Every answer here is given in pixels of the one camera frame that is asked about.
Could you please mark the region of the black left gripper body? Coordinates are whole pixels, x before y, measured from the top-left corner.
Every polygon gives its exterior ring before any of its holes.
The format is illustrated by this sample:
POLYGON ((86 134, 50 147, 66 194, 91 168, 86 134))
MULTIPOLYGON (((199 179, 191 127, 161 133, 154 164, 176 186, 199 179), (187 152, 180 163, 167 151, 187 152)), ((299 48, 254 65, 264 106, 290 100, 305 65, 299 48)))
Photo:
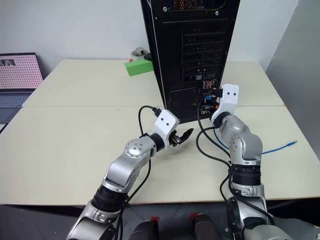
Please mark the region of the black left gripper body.
POLYGON ((168 138, 169 145, 172 147, 176 147, 177 145, 180 145, 182 143, 181 138, 177 135, 177 131, 174 130, 171 132, 168 138))

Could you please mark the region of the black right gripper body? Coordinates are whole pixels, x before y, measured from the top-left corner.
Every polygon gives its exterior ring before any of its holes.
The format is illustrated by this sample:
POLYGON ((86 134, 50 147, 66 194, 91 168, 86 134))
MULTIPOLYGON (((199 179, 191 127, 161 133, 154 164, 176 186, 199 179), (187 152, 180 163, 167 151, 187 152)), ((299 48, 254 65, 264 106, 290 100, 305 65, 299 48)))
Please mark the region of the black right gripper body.
POLYGON ((223 89, 222 88, 213 88, 211 91, 211 100, 215 105, 220 104, 220 99, 223 96, 223 89))

